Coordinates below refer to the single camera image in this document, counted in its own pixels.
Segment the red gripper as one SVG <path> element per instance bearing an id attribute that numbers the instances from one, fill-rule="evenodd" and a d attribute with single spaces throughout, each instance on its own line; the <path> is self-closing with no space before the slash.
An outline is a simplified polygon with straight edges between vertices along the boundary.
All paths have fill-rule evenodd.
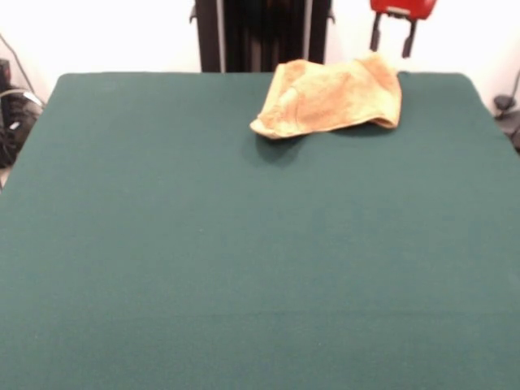
<path id="1" fill-rule="evenodd" d="M 383 14 L 404 17 L 409 22 L 409 35 L 405 39 L 402 58 L 409 58 L 414 44 L 417 20 L 426 20 L 433 11 L 436 0 L 370 0 L 371 9 L 376 12 L 372 26 L 370 49 L 379 48 L 379 24 Z"/>

